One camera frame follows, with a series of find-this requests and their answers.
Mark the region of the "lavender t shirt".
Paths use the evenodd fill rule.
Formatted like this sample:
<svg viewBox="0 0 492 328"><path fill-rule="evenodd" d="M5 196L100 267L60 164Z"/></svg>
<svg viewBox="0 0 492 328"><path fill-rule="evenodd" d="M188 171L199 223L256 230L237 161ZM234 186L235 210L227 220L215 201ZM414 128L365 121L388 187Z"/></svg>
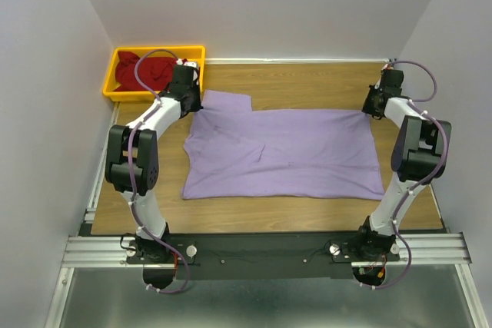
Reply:
<svg viewBox="0 0 492 328"><path fill-rule="evenodd" d="M256 111L245 94L208 90L184 149L185 200L314 197L381 200L370 118L355 110Z"/></svg>

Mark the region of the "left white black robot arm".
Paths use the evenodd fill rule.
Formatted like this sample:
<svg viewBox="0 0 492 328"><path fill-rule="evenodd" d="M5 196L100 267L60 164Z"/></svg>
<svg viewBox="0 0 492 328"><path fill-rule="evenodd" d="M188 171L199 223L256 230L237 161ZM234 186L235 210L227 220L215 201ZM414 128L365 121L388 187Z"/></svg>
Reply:
<svg viewBox="0 0 492 328"><path fill-rule="evenodd" d="M176 121L201 106L200 70L195 62L175 65L171 82L151 106L126 125L108 132L105 179L127 202L136 225L125 248L132 263L167 263L175 251L163 243L168 223L158 209L154 187L159 175L158 140Z"/></svg>

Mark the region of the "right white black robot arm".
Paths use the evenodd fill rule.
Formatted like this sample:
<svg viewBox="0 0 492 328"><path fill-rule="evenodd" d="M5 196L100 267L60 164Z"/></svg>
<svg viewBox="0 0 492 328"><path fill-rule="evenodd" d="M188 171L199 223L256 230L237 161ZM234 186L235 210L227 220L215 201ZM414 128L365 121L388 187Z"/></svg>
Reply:
<svg viewBox="0 0 492 328"><path fill-rule="evenodd" d="M404 72L390 62L380 80L369 87L362 111L391 120L398 136L391 154L391 182L376 210L359 227L352 250L373 260L391 252L401 221L417 195L439 178L446 166L451 124L419 109L402 95Z"/></svg>

